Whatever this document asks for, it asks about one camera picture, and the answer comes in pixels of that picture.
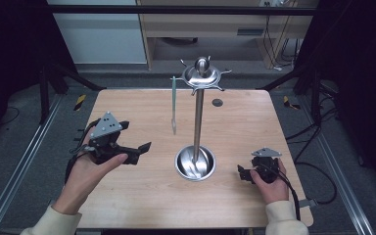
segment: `wooden tabletop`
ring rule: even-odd
[[[177,90],[176,135],[171,90],[103,90],[89,122],[112,112],[130,121],[118,143],[137,148],[152,142],[138,165],[110,172],[88,197],[79,228],[244,228],[267,224],[256,185],[239,178],[237,165],[251,168],[251,152],[267,147],[282,153],[287,176],[298,197],[305,197],[269,94],[261,90],[206,90],[201,145],[215,155],[216,169],[206,180],[184,179],[175,155],[194,143],[192,90]],[[223,102],[221,107],[213,99]],[[301,209],[310,226],[309,208]]]

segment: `sleeve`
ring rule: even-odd
[[[279,201],[266,206],[268,224],[266,235],[307,235],[306,225],[296,220],[295,209],[289,201]]]
[[[62,214],[49,206],[36,225],[25,229],[21,235],[72,235],[80,220],[81,213]]]

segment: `metal rod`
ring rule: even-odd
[[[236,6],[167,6],[167,5],[27,5],[28,9],[69,14],[189,14],[189,15],[263,15],[315,16],[336,13],[334,9],[291,7],[236,7]]]
[[[198,160],[200,154],[200,136],[201,136],[201,122],[203,119],[203,104],[204,104],[204,89],[197,90],[197,100],[195,104],[195,132],[194,132],[194,158],[193,163]]]

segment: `hand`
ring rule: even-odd
[[[279,168],[286,175],[286,168],[280,159]],[[261,195],[267,204],[277,201],[289,201],[289,188],[282,179],[277,178],[274,182],[267,184],[255,170],[250,170],[250,175],[260,189]]]
[[[87,144],[89,139],[87,135],[83,144]],[[127,159],[127,154],[114,156],[103,164],[94,164],[92,158],[91,154],[87,153],[77,159],[59,199],[52,206],[55,211],[77,214],[97,184],[107,173],[121,165]]]

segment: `metal bracket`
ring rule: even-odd
[[[252,152],[253,156],[256,157],[280,157],[282,154],[280,152],[274,151],[269,148],[262,148],[260,150]]]
[[[96,128],[90,134],[90,139],[102,137],[123,130],[116,118],[110,112],[106,112],[97,123]]]

